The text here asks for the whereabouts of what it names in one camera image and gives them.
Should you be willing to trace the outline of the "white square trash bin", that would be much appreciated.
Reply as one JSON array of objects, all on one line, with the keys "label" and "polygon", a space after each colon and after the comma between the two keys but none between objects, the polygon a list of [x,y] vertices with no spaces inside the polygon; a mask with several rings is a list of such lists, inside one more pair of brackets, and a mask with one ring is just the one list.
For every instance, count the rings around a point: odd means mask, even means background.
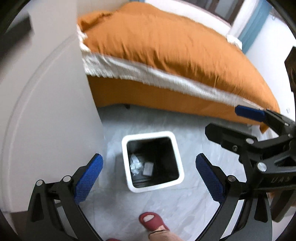
[{"label": "white square trash bin", "polygon": [[[134,193],[154,191],[178,185],[185,178],[175,135],[170,131],[126,135],[121,142],[126,182]],[[130,156],[141,155],[154,164],[152,176],[130,172]]]}]

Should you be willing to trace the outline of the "beige nightstand cabinet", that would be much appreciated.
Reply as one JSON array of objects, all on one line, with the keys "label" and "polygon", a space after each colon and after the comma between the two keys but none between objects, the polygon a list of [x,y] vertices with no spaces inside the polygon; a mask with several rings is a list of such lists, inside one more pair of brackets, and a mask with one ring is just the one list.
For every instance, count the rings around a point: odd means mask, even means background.
[{"label": "beige nightstand cabinet", "polygon": [[28,209],[37,180],[59,181],[105,153],[76,32],[76,1],[30,1],[32,29],[1,43],[1,210]]}]

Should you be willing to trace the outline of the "white crumpled paper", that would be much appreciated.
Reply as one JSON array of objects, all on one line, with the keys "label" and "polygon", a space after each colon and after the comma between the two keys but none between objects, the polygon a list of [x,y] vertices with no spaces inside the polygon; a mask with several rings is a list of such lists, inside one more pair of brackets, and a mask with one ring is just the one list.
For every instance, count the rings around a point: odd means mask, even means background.
[{"label": "white crumpled paper", "polygon": [[129,160],[130,172],[133,176],[139,175],[144,170],[144,159],[141,155],[132,154]]}]

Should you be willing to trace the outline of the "person's foot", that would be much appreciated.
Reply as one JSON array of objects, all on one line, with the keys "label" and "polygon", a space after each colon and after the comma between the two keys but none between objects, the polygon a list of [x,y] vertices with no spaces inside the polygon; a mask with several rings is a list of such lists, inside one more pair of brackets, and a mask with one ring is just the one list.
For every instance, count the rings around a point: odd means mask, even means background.
[{"label": "person's foot", "polygon": [[183,239],[169,230],[151,232],[148,238],[150,241],[183,241]]}]

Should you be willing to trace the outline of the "clear plastic box blue label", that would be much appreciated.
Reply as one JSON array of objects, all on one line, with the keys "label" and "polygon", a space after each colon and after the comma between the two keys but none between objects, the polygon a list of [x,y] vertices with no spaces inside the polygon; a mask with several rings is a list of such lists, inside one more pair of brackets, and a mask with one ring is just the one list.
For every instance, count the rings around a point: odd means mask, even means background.
[{"label": "clear plastic box blue label", "polygon": [[154,164],[152,162],[145,162],[142,174],[144,176],[152,176]]}]

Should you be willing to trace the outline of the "blue curtain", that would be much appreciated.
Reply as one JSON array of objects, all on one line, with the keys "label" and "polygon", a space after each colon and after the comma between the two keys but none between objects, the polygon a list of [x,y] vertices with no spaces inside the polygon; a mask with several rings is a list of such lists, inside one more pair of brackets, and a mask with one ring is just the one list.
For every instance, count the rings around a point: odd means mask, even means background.
[{"label": "blue curtain", "polygon": [[270,10],[271,5],[267,1],[258,2],[255,10],[238,38],[242,43],[242,51],[244,54],[247,53],[260,33],[268,18]]}]

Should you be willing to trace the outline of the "white lace bed skirt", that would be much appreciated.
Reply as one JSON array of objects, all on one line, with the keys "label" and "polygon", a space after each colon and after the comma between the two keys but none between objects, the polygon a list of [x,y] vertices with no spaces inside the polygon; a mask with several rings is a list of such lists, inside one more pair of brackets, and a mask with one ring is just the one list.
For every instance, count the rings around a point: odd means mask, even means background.
[{"label": "white lace bed skirt", "polygon": [[146,85],[169,89],[201,99],[220,102],[229,106],[238,105],[262,109],[261,106],[236,94],[209,87],[189,78],[169,74],[138,62],[131,62],[112,56],[92,53],[83,43],[87,35],[77,27],[79,46],[85,73],[91,76],[127,79]]}]

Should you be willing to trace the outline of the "orange bed cover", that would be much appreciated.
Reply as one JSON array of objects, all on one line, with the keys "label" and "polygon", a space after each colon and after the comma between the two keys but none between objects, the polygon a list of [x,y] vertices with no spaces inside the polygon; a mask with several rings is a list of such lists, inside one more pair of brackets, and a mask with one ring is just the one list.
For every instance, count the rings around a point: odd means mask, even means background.
[{"label": "orange bed cover", "polygon": [[[262,75],[243,52],[215,30],[151,4],[130,2],[115,11],[93,11],[77,19],[92,53],[138,62],[236,94],[280,111]],[[137,81],[87,75],[97,107],[131,104],[258,125],[235,108]]]}]

